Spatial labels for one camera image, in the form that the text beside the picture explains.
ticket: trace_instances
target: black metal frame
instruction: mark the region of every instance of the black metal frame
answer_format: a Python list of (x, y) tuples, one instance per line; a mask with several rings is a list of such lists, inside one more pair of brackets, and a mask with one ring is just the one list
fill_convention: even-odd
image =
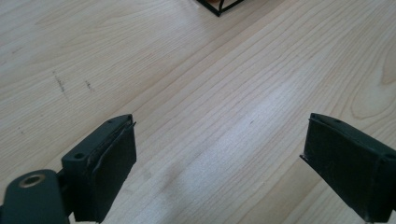
[(208, 3), (206, 0), (197, 0), (198, 2), (200, 2), (204, 7), (206, 7), (207, 9), (209, 9), (209, 11), (213, 12), (216, 16), (221, 16), (221, 13), (231, 9), (232, 7), (238, 5), (239, 3), (243, 2), (244, 0), (236, 0), (235, 2), (233, 2), (232, 4), (230, 4), (227, 7), (223, 7), (224, 6), (224, 0), (220, 0), (219, 3), (219, 9), (213, 7), (210, 3)]

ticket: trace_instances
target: wood grain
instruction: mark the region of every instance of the wood grain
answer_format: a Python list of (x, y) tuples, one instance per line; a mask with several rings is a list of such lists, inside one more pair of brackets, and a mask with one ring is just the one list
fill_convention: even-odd
[(132, 113), (105, 223), (363, 223), (298, 155), (311, 112), (396, 148), (395, 21), (394, 0), (1, 1), (0, 191)]

